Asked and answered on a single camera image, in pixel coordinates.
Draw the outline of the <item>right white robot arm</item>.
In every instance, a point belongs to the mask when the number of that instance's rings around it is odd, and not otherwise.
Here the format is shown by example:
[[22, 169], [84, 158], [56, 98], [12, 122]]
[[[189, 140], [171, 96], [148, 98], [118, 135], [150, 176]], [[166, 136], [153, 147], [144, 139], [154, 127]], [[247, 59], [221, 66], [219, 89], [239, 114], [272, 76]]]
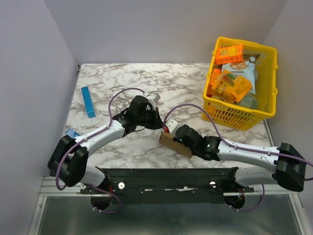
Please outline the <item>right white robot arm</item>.
[[296, 192], [304, 189], [306, 164], [301, 154], [288, 143], [280, 147], [257, 147], [223, 140], [221, 137], [201, 136], [188, 125], [169, 128], [175, 140], [206, 161], [236, 161], [253, 165], [250, 170], [237, 169], [225, 179], [225, 187], [235, 192], [242, 186], [278, 184]]

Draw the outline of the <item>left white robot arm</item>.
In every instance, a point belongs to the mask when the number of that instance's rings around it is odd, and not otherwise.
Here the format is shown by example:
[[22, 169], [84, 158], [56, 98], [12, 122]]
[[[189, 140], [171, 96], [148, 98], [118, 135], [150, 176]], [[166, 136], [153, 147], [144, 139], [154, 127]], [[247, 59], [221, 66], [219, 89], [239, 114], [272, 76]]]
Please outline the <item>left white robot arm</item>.
[[162, 128], [156, 107], [159, 99], [158, 94], [137, 95], [128, 108], [102, 127], [76, 138], [63, 136], [48, 161], [48, 169], [67, 187], [82, 183], [91, 185], [97, 193], [104, 193], [109, 186], [106, 174], [95, 166], [88, 166], [88, 158], [110, 142], [135, 132], [139, 126], [150, 130]]

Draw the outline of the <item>brown cardboard box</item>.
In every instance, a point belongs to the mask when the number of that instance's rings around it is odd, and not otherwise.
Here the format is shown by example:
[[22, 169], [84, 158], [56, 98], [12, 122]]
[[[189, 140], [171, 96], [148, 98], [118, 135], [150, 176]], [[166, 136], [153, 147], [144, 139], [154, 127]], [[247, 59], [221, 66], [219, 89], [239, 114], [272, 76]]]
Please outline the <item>brown cardboard box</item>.
[[178, 154], [181, 154], [187, 158], [192, 158], [192, 153], [189, 148], [185, 147], [183, 144], [174, 141], [174, 137], [170, 133], [161, 132], [159, 137], [159, 143]]

